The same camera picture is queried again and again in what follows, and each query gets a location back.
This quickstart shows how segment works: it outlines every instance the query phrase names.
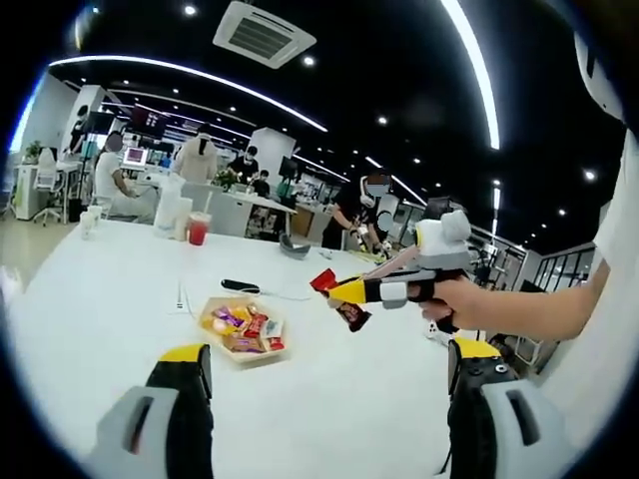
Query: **headset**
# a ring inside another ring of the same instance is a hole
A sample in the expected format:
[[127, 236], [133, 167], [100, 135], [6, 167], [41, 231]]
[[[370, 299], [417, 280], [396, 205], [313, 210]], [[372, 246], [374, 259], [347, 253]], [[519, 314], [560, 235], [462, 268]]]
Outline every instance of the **headset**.
[[361, 195], [359, 196], [359, 202], [367, 208], [374, 208], [375, 198], [373, 198], [372, 195], [366, 191], [366, 188], [363, 185], [363, 183], [366, 181], [366, 178], [367, 177], [361, 177], [359, 179], [359, 192], [361, 193]]

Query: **black shirt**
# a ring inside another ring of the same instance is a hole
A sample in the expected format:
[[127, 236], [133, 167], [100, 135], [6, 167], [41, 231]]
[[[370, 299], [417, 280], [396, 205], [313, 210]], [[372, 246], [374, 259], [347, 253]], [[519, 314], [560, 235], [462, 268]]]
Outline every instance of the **black shirt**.
[[242, 173], [240, 182], [245, 185], [249, 182], [249, 179], [260, 170], [257, 160], [252, 160], [248, 165], [244, 162], [244, 156], [235, 158], [230, 164], [229, 168], [236, 173]]
[[[351, 223], [357, 225], [374, 225], [375, 211], [372, 208], [365, 207], [360, 200], [361, 191], [359, 183], [349, 183], [344, 185], [333, 202], [339, 206], [341, 213]], [[344, 228], [335, 218], [331, 218], [323, 231], [321, 245], [331, 249], [341, 248], [341, 232]]]
[[271, 187], [264, 180], [255, 180], [253, 182], [253, 188], [259, 197], [268, 198], [271, 194]]

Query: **floor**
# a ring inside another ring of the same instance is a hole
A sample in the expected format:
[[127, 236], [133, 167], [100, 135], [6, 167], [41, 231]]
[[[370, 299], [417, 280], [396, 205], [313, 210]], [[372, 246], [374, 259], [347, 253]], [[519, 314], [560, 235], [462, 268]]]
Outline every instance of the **floor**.
[[43, 228], [40, 223], [7, 218], [0, 222], [0, 264], [17, 272], [26, 287], [47, 256], [74, 227], [75, 224], [49, 221]]

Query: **white shirt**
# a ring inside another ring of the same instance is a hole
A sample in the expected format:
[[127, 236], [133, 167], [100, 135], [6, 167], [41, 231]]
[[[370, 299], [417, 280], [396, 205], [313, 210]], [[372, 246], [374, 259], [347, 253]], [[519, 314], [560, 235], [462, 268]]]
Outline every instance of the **white shirt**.
[[639, 147], [630, 132], [595, 244], [610, 266], [608, 280], [583, 331], [541, 387], [564, 414], [568, 439], [578, 449], [610, 419], [639, 351]]
[[115, 153], [103, 153], [96, 166], [96, 197], [114, 198], [122, 194], [113, 179], [113, 174], [120, 170], [120, 159]]

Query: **person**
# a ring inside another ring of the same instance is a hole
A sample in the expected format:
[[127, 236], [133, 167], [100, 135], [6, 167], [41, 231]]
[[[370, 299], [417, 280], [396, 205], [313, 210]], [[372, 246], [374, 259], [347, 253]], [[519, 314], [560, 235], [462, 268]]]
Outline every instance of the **person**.
[[87, 105], [81, 106], [76, 115], [78, 119], [71, 130], [71, 142], [68, 148], [69, 153], [72, 155], [78, 153], [82, 148], [82, 139], [85, 136], [84, 126], [87, 123], [87, 118], [89, 118], [89, 107]]
[[194, 138], [184, 142], [176, 154], [172, 170], [190, 183], [205, 184], [215, 177], [218, 150], [213, 144], [208, 124], [203, 124]]
[[135, 217], [138, 223], [154, 219], [152, 205], [140, 198], [124, 181], [118, 153], [123, 141], [120, 132], [111, 132], [96, 164], [95, 197], [98, 205], [110, 204], [111, 216]]
[[[575, 43], [588, 93], [623, 122], [621, 102], [593, 51], [579, 38]], [[592, 443], [614, 412], [638, 352], [639, 147], [630, 130], [614, 195], [594, 243], [602, 259], [580, 286], [551, 293], [487, 291], [461, 277], [436, 283], [435, 300], [421, 305], [429, 319], [453, 313], [453, 324], [462, 329], [573, 339], [541, 391], [563, 413], [577, 450]], [[409, 294], [416, 292], [417, 286], [409, 288]]]
[[334, 198], [332, 218], [323, 231], [321, 247], [341, 249], [342, 233], [358, 235], [357, 228], [368, 228], [373, 250], [381, 250], [381, 242], [375, 231], [375, 200], [367, 195], [364, 188], [366, 177], [359, 182], [344, 185]]
[[268, 170], [260, 171], [260, 177], [253, 182], [253, 188], [258, 196], [268, 198], [271, 195], [271, 187], [267, 183], [269, 177]]
[[245, 185], [248, 185], [249, 182], [257, 176], [260, 170], [260, 165], [256, 160], [257, 154], [257, 147], [250, 146], [244, 155], [239, 155], [229, 164], [229, 168], [240, 176], [240, 182]]

